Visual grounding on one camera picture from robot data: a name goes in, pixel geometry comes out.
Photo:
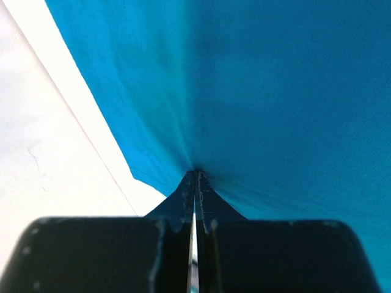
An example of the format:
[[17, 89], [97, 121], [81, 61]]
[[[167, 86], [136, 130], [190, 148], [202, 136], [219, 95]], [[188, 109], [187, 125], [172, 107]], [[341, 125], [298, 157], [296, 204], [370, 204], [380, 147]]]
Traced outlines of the dark blue t shirt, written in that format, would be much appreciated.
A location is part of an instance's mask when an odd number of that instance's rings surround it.
[[389, 1], [48, 1], [132, 175], [336, 219], [390, 291]]

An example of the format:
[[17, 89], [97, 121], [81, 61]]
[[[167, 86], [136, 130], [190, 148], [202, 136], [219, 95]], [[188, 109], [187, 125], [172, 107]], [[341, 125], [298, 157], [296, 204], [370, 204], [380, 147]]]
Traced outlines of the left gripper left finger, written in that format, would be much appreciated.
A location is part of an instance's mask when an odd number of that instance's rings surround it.
[[189, 292], [195, 173], [143, 217], [41, 217], [22, 233], [2, 292]]

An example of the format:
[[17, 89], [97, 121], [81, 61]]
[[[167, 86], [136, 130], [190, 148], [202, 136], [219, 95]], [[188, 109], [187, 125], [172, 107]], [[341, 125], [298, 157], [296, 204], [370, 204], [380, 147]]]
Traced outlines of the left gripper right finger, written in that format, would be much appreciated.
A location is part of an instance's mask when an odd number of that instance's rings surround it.
[[345, 223], [249, 220], [194, 177], [200, 292], [381, 291]]

